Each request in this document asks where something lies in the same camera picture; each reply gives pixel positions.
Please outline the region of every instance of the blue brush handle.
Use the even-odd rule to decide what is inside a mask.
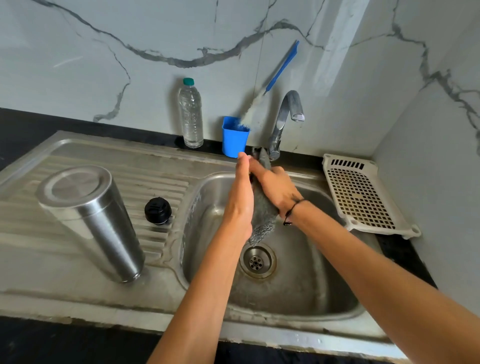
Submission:
[[[276,79],[280,76],[280,74],[283,72],[283,70],[285,69],[285,67],[290,63],[290,61],[293,59],[293,57],[295,57],[297,55],[297,47],[299,45],[299,41],[297,40],[295,42],[295,44],[293,45],[293,48],[292,50],[290,51],[290,53],[288,54],[287,56],[287,59],[285,60],[285,62],[283,62],[282,64],[282,67],[280,67],[280,69],[278,70],[278,72],[276,73],[275,77],[272,78],[272,80],[270,81],[270,83],[267,85],[266,89],[265,89],[265,92],[264,92],[264,95],[270,91],[270,89],[273,87],[273,85],[275,84],[276,82]]]

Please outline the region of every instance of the black bottle cap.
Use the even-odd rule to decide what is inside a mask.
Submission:
[[[162,197],[154,197],[145,205],[146,219],[156,225],[165,224],[172,215],[172,208]]]

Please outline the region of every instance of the black bracelet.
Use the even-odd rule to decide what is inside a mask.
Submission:
[[[285,221],[283,222],[283,225],[284,226],[288,226],[288,225],[291,225],[292,223],[290,221],[287,221],[288,217],[292,214],[292,210],[293,208],[298,205],[300,202],[302,201],[306,201],[305,199],[301,199],[297,202],[295,202],[295,204],[292,206],[292,208],[290,210],[287,211],[287,213],[285,214]]]

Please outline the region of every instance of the hand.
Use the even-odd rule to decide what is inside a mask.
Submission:
[[[249,164],[253,160],[243,152],[239,153],[235,181],[228,194],[228,202],[222,224],[232,226],[242,234],[243,243],[252,234],[253,190],[249,178]]]
[[[252,172],[262,185],[268,199],[280,210],[280,216],[285,214],[293,205],[303,199],[292,180],[282,167],[273,167],[266,170],[257,160],[250,159],[250,172]]]

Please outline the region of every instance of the blue plastic cup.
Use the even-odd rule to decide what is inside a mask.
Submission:
[[[240,118],[225,116],[223,118],[223,146],[222,152],[227,157],[237,158],[240,152],[245,151],[250,129],[239,125]]]

